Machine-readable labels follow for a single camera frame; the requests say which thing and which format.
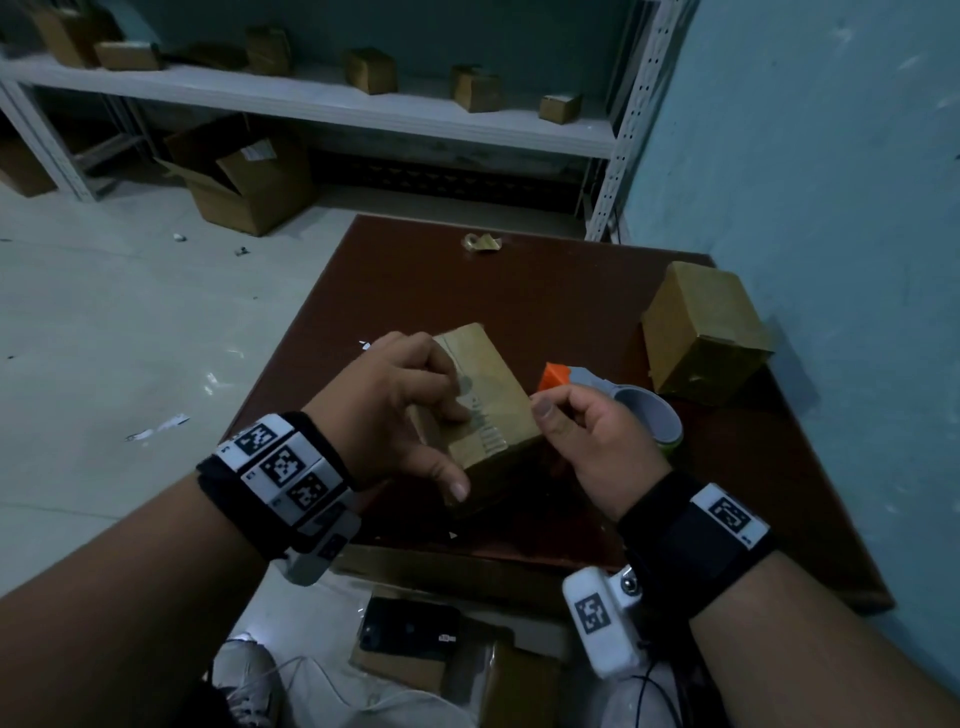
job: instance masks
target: forearm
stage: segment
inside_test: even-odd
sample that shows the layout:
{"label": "forearm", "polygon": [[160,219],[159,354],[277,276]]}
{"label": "forearm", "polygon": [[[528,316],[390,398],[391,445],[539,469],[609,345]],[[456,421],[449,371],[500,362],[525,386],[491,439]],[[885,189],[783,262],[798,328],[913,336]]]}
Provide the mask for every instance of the forearm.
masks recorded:
{"label": "forearm", "polygon": [[187,476],[0,600],[5,724],[168,724],[266,568]]}
{"label": "forearm", "polygon": [[960,725],[960,704],[774,552],[690,622],[740,728]]}

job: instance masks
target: hand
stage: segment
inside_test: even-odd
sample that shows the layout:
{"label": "hand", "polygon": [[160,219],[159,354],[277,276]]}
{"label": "hand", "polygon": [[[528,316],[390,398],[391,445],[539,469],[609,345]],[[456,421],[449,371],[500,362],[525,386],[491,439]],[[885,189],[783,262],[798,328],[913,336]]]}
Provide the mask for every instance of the hand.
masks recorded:
{"label": "hand", "polygon": [[[534,420],[590,500],[619,521],[672,468],[640,420],[592,387],[565,384],[530,398]],[[561,407],[573,410],[568,418]]]}
{"label": "hand", "polygon": [[373,342],[303,408],[361,485],[391,473],[442,483],[460,501],[469,479],[447,455],[420,442],[407,418],[410,404],[464,422],[469,410],[453,360],[430,334],[388,333]]}

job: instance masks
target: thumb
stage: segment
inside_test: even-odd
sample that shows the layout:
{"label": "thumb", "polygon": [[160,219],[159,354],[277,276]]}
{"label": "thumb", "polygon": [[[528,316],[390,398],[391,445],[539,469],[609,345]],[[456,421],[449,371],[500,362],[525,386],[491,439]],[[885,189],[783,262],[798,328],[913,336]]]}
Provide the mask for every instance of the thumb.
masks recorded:
{"label": "thumb", "polygon": [[400,469],[410,475],[436,480],[461,503],[470,495],[467,474],[438,449],[416,443],[401,458]]}
{"label": "thumb", "polygon": [[535,400],[531,410],[547,442],[574,466],[593,449],[589,433],[568,418],[549,398]]}

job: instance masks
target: wristband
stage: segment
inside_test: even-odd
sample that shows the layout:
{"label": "wristband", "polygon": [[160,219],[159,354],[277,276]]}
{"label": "wristband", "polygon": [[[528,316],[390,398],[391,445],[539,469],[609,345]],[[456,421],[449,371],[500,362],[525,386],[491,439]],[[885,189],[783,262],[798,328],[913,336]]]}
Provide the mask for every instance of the wristband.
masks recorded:
{"label": "wristband", "polygon": [[319,559],[325,566],[306,569],[316,578],[359,529],[348,510],[353,479],[302,412],[261,418],[221,443],[197,472],[201,490],[264,558],[284,559],[288,568],[303,556]]}
{"label": "wristband", "polygon": [[770,526],[710,483],[674,471],[617,524],[644,594],[698,615],[776,547]]}

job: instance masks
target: black phone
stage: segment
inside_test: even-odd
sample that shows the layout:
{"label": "black phone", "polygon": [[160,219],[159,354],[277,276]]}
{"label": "black phone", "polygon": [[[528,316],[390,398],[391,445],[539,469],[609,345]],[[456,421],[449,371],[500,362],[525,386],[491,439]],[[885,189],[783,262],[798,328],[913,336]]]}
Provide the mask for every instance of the black phone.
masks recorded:
{"label": "black phone", "polygon": [[453,654],[460,611],[446,604],[371,597],[360,625],[360,649],[386,655],[442,660]]}

